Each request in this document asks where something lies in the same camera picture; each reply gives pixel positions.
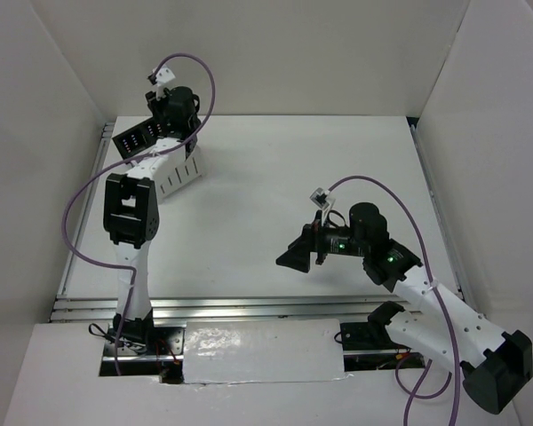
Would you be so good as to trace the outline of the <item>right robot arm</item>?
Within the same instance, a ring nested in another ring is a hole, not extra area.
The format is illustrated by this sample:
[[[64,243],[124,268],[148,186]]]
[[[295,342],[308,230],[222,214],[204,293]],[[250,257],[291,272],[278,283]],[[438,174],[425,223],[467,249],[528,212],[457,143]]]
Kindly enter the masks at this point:
[[[374,284],[423,315],[415,318],[401,305],[386,302],[369,317],[379,332],[446,368],[477,406],[500,414],[532,378],[531,340],[520,330],[506,332],[429,279],[421,260],[389,236],[386,219],[374,204],[356,203],[349,221],[331,227],[317,211],[277,265],[307,273],[328,255],[361,258]]]

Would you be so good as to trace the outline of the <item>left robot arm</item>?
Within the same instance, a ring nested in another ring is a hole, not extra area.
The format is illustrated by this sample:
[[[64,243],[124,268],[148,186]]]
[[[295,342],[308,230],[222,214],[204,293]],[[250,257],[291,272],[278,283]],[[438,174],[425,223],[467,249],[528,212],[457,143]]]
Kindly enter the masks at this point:
[[[113,329],[141,345],[154,338],[147,266],[151,241],[159,229],[158,204],[203,174],[194,131],[199,98],[185,86],[147,95],[151,117],[115,136],[119,154],[131,163],[107,176],[103,227],[114,244],[118,298]]]

